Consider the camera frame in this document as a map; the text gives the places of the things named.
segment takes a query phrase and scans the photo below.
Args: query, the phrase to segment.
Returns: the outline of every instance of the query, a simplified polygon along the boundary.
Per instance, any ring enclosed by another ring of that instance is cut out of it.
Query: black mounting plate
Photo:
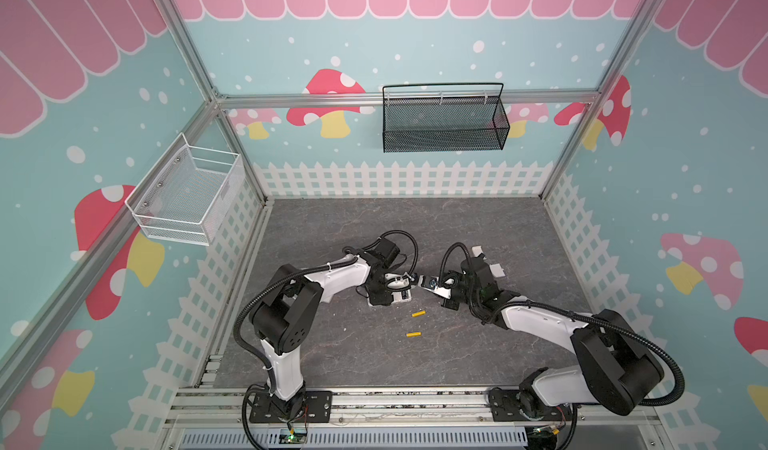
[[[522,412],[522,405],[518,400],[520,390],[491,388],[488,391],[488,404],[491,406],[494,422],[537,422],[526,417]],[[543,417],[541,421],[560,421],[565,416],[565,421],[571,421],[571,409],[565,405],[560,406],[563,415],[555,407],[546,407],[547,414],[551,418]]]
[[[306,403],[310,407],[306,415],[307,423],[330,422],[332,399],[333,392],[307,392]],[[258,394],[248,421],[251,423],[282,423],[277,417],[279,414],[269,395]],[[296,423],[302,422],[304,422],[304,417],[296,420]]]

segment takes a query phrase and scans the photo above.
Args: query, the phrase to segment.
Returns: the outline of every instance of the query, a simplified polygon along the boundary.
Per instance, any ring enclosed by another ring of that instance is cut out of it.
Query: gray floor
[[[278,200],[264,234],[244,302],[264,289],[277,267],[310,267],[342,256],[391,229],[408,231],[419,246],[416,272],[436,275],[446,248],[482,245],[488,263],[501,263],[499,286],[533,300],[588,311],[584,294],[537,198],[414,198]],[[409,256],[411,244],[392,236]],[[448,263],[458,269],[457,251]],[[413,318],[411,313],[426,315]],[[246,339],[257,342],[246,330]],[[408,332],[421,337],[407,338]],[[516,385],[541,366],[574,365],[575,357],[523,332],[483,326],[469,314],[440,307],[426,291],[390,307],[368,307],[353,289],[321,303],[301,346],[308,386]],[[264,382],[261,363],[230,339],[215,386]]]

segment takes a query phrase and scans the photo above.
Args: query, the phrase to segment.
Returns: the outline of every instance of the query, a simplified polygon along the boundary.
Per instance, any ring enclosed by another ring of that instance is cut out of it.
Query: black mesh basket
[[[422,86],[440,92],[414,91]],[[384,86],[384,152],[503,149],[503,89],[494,82]]]

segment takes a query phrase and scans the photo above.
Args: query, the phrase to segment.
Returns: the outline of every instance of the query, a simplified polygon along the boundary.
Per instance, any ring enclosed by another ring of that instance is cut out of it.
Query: white mesh basket
[[[239,154],[179,134],[125,204],[149,238],[210,245],[244,180]]]

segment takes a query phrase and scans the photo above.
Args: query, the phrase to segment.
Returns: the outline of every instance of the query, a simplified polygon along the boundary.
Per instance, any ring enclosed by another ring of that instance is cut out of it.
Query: white picket fence
[[[371,167],[363,162],[360,167],[347,163],[339,167],[332,163],[322,167],[287,163],[266,168],[254,165],[264,192],[272,197],[437,197],[506,195],[531,197],[539,195],[552,172],[552,162],[541,167],[537,162],[523,166],[522,162],[498,167],[491,162],[483,166],[472,162],[462,167],[458,162],[446,166],[440,162],[416,167],[413,162],[401,167],[397,162],[385,167],[381,162]]]
[[[654,318],[638,309],[640,294],[630,293],[627,289],[630,276],[618,271],[619,257],[608,253],[609,241],[600,239],[600,225],[592,225],[592,211],[585,210],[586,199],[578,197],[578,185],[573,186],[572,181],[573,175],[561,177],[547,206],[593,311],[607,308],[619,312],[635,332],[664,348],[667,340],[654,337],[650,331]],[[672,384],[667,372],[651,396],[666,394]],[[720,431],[701,422],[696,414],[699,401],[698,396],[686,392],[680,400],[659,411],[661,422],[676,448],[686,444],[691,449],[704,445],[707,450],[716,450],[714,442]]]
[[[168,340],[157,344],[158,364],[144,370],[144,393],[128,401],[133,412],[128,426],[112,434],[118,450],[154,448],[160,435],[155,422],[165,421],[178,389],[192,383],[198,363],[207,358],[206,345],[213,336],[216,317],[227,301],[258,208],[254,190],[244,184],[219,233],[206,249],[205,260],[197,261],[197,276],[189,279],[190,294],[179,299],[178,319],[168,320]]]

